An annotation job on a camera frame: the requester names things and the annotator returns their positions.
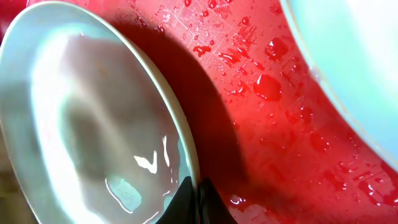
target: light blue bowl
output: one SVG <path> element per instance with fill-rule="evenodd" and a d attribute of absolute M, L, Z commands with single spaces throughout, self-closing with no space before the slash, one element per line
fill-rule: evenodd
<path fill-rule="evenodd" d="M 115 47 L 108 48 L 112 53 L 104 54 L 111 56 L 107 58 L 109 60 L 95 61 L 95 66 L 89 66 L 95 68 L 93 74 L 99 77 L 98 85 L 105 86 L 99 88 L 100 91 L 95 87 L 96 82 L 84 81 L 87 73 L 73 77 L 69 73 L 60 75 L 57 72 L 63 61 L 60 54 L 68 49 L 65 47 L 68 38 L 82 34 L 86 40 L 105 41 Z M 118 52 L 123 52 L 122 57 L 117 57 Z M 126 73 L 124 67 L 130 68 L 131 73 L 127 74 L 132 74 L 131 77 L 121 77 Z M 116 84 L 121 88 L 112 89 L 111 86 Z M 81 97 L 80 102 L 84 103 L 69 104 L 75 99 L 70 96 Z M 129 104 L 132 106 L 127 108 L 128 113 L 120 109 L 117 115 L 111 115 L 113 109 L 125 108 Z M 84 110 L 84 119 L 98 124 L 95 127 L 102 131 L 100 138 L 77 140 L 98 129 L 81 132 L 79 128 L 71 128 L 67 109 L 75 110 L 76 105 L 77 113 Z M 119 112 L 129 118 L 117 120 Z M 124 176 L 128 176 L 129 181 L 136 181 L 135 184 L 144 190 L 157 187 L 159 182 L 156 180 L 160 179 L 172 186 L 172 191 L 156 191 L 163 194 L 156 204 L 162 209 L 151 213 L 146 222 L 155 223 L 154 217 L 162 214 L 182 180 L 190 176 L 196 188 L 200 178 L 186 117 L 162 74 L 115 28 L 69 3 L 46 1 L 34 4 L 23 10 L 8 28 L 0 47 L 0 120 L 18 181 L 42 223 L 126 222 L 126 218 L 136 215 L 133 211 L 145 197 Z M 134 126 L 141 122 L 144 122 L 139 126 L 142 129 Z M 162 136 L 152 138 L 151 134 Z M 134 151 L 138 150 L 135 146 L 143 146 L 148 151 Z M 100 154 L 110 158 L 109 164 L 100 162 L 103 159 Z M 132 166 L 139 166 L 133 169 L 137 172 L 131 172 Z M 148 178 L 150 183 L 142 183 L 143 179 L 139 178 L 142 176 L 154 179 Z"/>
<path fill-rule="evenodd" d="M 374 152 L 398 170 L 398 2 L 281 4 L 329 100 Z"/>

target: black pointed object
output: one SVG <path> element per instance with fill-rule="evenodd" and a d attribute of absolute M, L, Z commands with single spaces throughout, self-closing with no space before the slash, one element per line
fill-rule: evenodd
<path fill-rule="evenodd" d="M 237 224 L 209 179 L 199 185 L 195 200 L 192 180 L 184 178 L 170 205 L 156 224 L 195 224 L 199 202 L 200 224 Z"/>

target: red tray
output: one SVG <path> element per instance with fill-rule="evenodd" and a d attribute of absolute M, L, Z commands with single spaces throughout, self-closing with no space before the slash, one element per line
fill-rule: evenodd
<path fill-rule="evenodd" d="M 0 0 L 0 34 L 38 0 Z M 334 110 L 276 0 L 75 0 L 155 62 L 238 223 L 398 223 L 398 175 Z"/>

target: bowl rim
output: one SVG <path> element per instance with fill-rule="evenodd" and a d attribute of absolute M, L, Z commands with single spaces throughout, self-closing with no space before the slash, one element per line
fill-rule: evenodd
<path fill-rule="evenodd" d="M 141 66 L 146 71 L 147 75 L 150 77 L 152 83 L 155 85 L 162 99 L 164 100 L 165 106 L 167 107 L 174 122 L 174 125 L 177 128 L 177 132 L 180 137 L 183 150 L 186 156 L 186 158 L 180 158 L 180 159 L 183 159 L 184 162 L 188 165 L 193 189 L 194 192 L 197 192 L 197 186 L 200 181 L 200 170 L 199 170 L 197 151 L 193 140 L 192 132 L 188 125 L 188 121 L 186 119 L 186 116 L 184 115 L 180 103 L 178 102 L 177 97 L 175 96 L 173 90 L 171 89 L 170 85 L 167 83 L 166 79 L 163 77 L 159 69 L 152 62 L 152 60 L 138 46 L 136 46 L 133 42 L 128 40 L 125 36 L 122 35 L 122 33 L 120 33 L 116 28 L 114 28 L 110 23 L 102 19 L 100 16 L 97 16 L 93 12 L 90 12 L 89 10 L 77 6 L 75 4 L 69 2 L 62 2 L 62 1 L 43 1 L 28 6 L 27 8 L 23 9 L 20 13 L 18 13 L 18 15 L 12 20 L 8 29 L 6 30 L 6 33 L 4 34 L 2 44 L 0 45 L 0 63 L 4 55 L 4 46 L 7 44 L 7 40 L 10 38 L 9 36 L 11 34 L 11 30 L 14 29 L 14 27 L 17 25 L 20 19 L 24 17 L 26 13 L 35 10 L 38 7 L 47 6 L 47 5 L 60 5 L 65 7 L 72 7 L 74 10 L 84 12 L 85 14 L 94 18 L 100 24 L 104 25 L 108 30 L 110 30 L 130 50 L 130 52 L 135 56 L 135 58 L 137 58 Z M 0 128 L 2 131 L 4 131 L 1 121 L 0 121 Z M 7 139 L 5 138 L 4 138 L 4 143 L 6 146 L 6 151 L 8 151 L 9 149 L 7 147 Z M 16 175 L 16 178 L 20 183 L 18 174 L 15 172 L 16 169 L 14 167 L 11 158 L 10 161 L 14 173 Z M 29 202 L 29 199 L 26 193 L 24 192 L 24 189 L 21 188 L 21 190 L 22 193 L 25 195 L 25 198 L 29 206 L 32 208 L 31 203 Z"/>
<path fill-rule="evenodd" d="M 284 16 L 286 18 L 289 29 L 293 35 L 294 41 L 297 44 L 300 53 L 303 55 L 304 60 L 306 61 L 310 71 L 315 73 L 316 82 L 319 84 L 320 88 L 327 96 L 329 101 L 332 103 L 334 108 L 340 114 L 340 116 L 344 119 L 344 121 L 350 126 L 351 129 L 355 131 L 355 133 L 375 152 L 383 161 L 388 163 L 389 166 L 394 168 L 394 170 L 398 170 L 398 160 L 394 159 L 394 157 L 386 150 L 383 149 L 379 143 L 372 138 L 369 133 L 357 122 L 352 114 L 346 110 L 344 104 L 338 99 L 333 88 L 327 82 L 325 74 L 319 69 L 318 65 L 315 63 L 314 59 L 311 56 L 311 53 L 304 41 L 302 32 L 297 24 L 297 18 L 294 14 L 294 10 L 291 4 L 292 0 L 280 0 L 280 5 L 282 6 L 282 10 Z"/>

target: red surface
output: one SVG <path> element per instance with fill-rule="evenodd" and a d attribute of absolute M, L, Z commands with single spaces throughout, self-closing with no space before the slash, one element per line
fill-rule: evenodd
<path fill-rule="evenodd" d="M 276 0 L 71 2 L 155 62 L 239 223 L 398 223 L 398 175 L 311 80 Z M 0 0 L 1 32 L 26 4 Z"/>

